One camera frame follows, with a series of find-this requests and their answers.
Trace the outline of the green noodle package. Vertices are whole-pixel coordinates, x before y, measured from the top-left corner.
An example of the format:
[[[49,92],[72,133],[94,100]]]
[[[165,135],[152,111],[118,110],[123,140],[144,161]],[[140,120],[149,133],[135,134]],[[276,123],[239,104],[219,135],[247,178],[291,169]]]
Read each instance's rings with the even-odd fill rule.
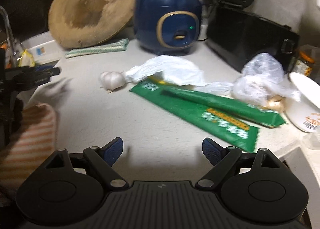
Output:
[[[220,109],[178,96],[182,89],[142,81],[131,92],[245,152],[255,152],[259,128]]]
[[[239,100],[175,87],[165,87],[163,91],[172,96],[221,110],[268,128],[276,128],[286,123],[280,113],[274,110],[264,110]]]

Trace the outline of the garlic bulb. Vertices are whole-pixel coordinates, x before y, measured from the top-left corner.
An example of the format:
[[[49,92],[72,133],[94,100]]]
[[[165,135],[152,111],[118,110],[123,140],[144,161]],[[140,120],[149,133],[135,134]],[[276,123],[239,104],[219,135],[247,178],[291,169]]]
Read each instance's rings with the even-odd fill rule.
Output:
[[[123,87],[126,80],[120,72],[103,72],[100,74],[100,83],[106,91],[114,91]]]

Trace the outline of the clear plastic bag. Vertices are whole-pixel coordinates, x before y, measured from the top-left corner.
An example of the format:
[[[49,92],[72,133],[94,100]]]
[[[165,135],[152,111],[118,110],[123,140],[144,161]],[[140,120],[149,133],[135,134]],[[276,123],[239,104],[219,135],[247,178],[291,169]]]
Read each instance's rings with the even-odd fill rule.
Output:
[[[283,85],[282,65],[270,54],[260,53],[253,57],[235,81],[232,96],[243,102],[266,107],[274,96],[301,100],[301,92]]]

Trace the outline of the white paper bowl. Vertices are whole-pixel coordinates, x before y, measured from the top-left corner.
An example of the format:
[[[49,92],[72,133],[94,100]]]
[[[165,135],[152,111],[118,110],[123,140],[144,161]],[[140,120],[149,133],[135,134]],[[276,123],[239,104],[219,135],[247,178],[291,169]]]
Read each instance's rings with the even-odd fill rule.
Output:
[[[319,128],[319,84],[296,72],[290,73],[289,79],[300,99],[287,98],[285,114],[298,129],[306,133],[315,132]]]

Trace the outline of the white plastic bag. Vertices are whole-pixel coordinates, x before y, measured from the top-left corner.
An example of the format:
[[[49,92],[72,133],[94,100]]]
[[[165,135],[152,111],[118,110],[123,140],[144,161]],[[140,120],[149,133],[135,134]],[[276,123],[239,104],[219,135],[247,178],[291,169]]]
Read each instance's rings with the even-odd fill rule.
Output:
[[[234,84],[205,80],[204,72],[193,62],[181,57],[161,55],[149,59],[142,65],[134,66],[124,72],[127,82],[138,83],[149,77],[165,85],[188,86],[195,91],[206,92],[217,96],[227,96]]]

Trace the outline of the steel faucet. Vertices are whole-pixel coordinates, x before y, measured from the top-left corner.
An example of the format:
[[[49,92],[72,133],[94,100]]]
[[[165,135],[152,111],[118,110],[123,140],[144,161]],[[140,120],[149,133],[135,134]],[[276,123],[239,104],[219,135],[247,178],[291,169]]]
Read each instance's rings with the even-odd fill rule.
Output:
[[[8,16],[4,7],[0,6],[0,9],[1,9],[1,16],[4,19],[4,26],[5,26],[5,31],[7,34],[8,44],[9,44],[9,47],[12,51],[12,56],[10,57],[10,62],[13,67],[17,67],[18,66],[18,50],[16,49],[16,41],[15,41],[14,35],[12,33],[12,29],[11,29],[11,25],[10,25],[10,21],[9,21],[9,16]]]

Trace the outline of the white soap box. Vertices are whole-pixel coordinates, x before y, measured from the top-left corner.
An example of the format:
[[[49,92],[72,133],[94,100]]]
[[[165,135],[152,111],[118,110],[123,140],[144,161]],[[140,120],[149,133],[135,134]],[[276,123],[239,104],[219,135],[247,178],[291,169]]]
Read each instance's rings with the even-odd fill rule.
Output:
[[[49,32],[44,32],[22,42],[31,53],[36,64],[43,65],[57,62],[64,57],[65,51]]]

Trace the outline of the yellow rim sink strainer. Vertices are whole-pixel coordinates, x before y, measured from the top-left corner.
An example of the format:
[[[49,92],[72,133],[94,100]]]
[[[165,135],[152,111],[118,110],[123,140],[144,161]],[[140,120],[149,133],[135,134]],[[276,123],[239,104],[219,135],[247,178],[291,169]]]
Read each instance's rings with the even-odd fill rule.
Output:
[[[23,50],[20,53],[20,57],[18,59],[18,67],[34,67],[35,66],[35,59],[33,55],[27,50]]]

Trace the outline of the pink striped dish cloth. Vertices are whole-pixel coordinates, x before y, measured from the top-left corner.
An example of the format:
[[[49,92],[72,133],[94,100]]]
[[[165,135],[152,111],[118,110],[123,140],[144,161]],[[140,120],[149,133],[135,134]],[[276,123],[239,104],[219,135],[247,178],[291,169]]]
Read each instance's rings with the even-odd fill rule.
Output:
[[[57,115],[46,103],[22,111],[20,129],[1,151],[1,206],[11,202],[20,185],[55,151]]]

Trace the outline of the round wooden cutting board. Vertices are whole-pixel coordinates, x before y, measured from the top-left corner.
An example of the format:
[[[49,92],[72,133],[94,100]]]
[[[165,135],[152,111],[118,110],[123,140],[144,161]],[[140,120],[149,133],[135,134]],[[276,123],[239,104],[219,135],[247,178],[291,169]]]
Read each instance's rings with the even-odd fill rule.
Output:
[[[48,29],[67,49],[98,45],[127,26],[134,5],[135,0],[53,0]]]

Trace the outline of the ginger root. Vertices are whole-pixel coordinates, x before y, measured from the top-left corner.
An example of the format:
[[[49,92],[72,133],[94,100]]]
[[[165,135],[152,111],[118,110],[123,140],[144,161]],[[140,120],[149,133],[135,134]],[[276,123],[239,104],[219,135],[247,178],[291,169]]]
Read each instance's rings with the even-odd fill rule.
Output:
[[[262,108],[265,110],[273,110],[278,113],[282,113],[285,110],[285,98],[279,95],[273,96]]]

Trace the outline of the black rice cooker open lid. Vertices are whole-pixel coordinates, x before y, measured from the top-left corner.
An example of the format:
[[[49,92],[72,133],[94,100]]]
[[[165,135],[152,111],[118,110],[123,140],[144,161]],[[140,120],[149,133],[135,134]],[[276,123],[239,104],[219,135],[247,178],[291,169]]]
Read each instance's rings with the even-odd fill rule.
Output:
[[[229,66],[241,71],[255,55],[269,53],[290,69],[296,55],[299,35],[245,9],[254,0],[205,0],[208,3],[207,44]]]

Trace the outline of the blue rice cooker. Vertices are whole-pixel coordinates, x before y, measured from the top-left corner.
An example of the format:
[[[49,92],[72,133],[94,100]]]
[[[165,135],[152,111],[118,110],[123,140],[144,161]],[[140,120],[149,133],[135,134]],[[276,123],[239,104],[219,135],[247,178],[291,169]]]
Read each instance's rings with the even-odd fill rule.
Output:
[[[201,31],[200,0],[135,0],[133,30],[156,55],[188,54]]]

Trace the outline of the orange lid pickle jar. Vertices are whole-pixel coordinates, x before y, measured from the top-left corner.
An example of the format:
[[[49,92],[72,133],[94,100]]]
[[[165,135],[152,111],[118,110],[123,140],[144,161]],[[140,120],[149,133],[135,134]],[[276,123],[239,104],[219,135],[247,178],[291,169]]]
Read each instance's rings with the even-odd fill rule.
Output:
[[[319,75],[319,47],[303,45],[298,49],[292,72],[303,74],[311,79]]]

